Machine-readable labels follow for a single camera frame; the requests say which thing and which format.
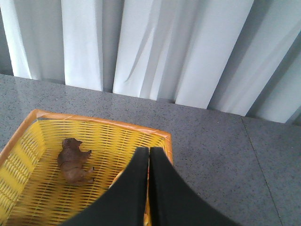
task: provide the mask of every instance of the granite surface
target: granite surface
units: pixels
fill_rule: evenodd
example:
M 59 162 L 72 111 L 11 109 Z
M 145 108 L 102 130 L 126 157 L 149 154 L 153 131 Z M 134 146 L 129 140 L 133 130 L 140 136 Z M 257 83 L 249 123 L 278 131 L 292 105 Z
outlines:
M 0 98 L 0 149 L 35 108 L 161 129 L 176 170 L 218 211 L 244 226 L 300 222 L 301 127 L 4 75 Z

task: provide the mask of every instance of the curtain fold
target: curtain fold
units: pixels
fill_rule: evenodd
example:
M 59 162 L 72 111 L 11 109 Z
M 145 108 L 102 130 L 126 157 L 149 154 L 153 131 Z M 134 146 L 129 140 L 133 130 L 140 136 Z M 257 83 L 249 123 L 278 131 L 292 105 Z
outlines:
M 15 76 L 300 124 L 301 1 L 0 0 L 0 9 Z

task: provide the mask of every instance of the orange basket rim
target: orange basket rim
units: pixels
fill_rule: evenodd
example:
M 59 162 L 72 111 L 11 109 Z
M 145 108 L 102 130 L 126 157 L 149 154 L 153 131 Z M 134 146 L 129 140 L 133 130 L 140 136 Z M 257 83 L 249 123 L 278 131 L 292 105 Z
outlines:
M 152 129 L 149 127 L 134 125 L 126 122 L 121 121 L 114 121 L 108 119 L 101 119 L 97 117 L 89 117 L 89 116 L 82 116 L 76 114 L 65 114 L 65 113 L 54 113 L 49 111 L 44 111 L 41 109 L 34 109 L 32 110 L 27 117 L 23 120 L 20 124 L 18 129 L 15 131 L 13 136 L 10 138 L 8 143 L 4 146 L 2 152 L 0 153 L 0 167 L 7 159 L 10 151 L 13 149 L 19 138 L 24 134 L 24 132 L 28 129 L 28 127 L 38 118 L 46 118 L 46 119 L 57 119 L 57 120 L 74 120 L 74 121 L 88 121 L 88 122 L 96 122 L 102 123 L 107 125 L 113 125 L 122 127 L 129 130 L 134 130 L 146 134 L 154 134 L 156 136 L 162 137 L 166 139 L 166 154 L 171 163 L 173 163 L 173 156 L 172 156 L 172 145 L 171 145 L 171 134 L 159 129 Z

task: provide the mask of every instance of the yellow basket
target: yellow basket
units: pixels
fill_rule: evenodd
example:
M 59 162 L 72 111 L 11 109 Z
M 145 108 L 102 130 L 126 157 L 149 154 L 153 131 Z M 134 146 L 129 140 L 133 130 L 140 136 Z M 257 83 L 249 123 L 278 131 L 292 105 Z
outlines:
M 84 164 L 95 181 L 71 186 L 57 165 L 62 140 L 92 150 Z M 132 158 L 136 147 L 163 147 L 172 162 L 171 135 L 156 129 L 78 115 L 33 110 L 0 153 L 0 225 L 57 225 L 92 204 Z

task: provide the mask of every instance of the speckled countertop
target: speckled countertop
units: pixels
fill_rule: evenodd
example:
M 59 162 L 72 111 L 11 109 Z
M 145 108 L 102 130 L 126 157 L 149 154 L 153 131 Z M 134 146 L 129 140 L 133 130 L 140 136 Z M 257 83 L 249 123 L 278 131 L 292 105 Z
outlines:
M 161 129 L 190 187 L 244 226 L 301 225 L 301 127 L 0 75 L 0 149 L 35 108 Z

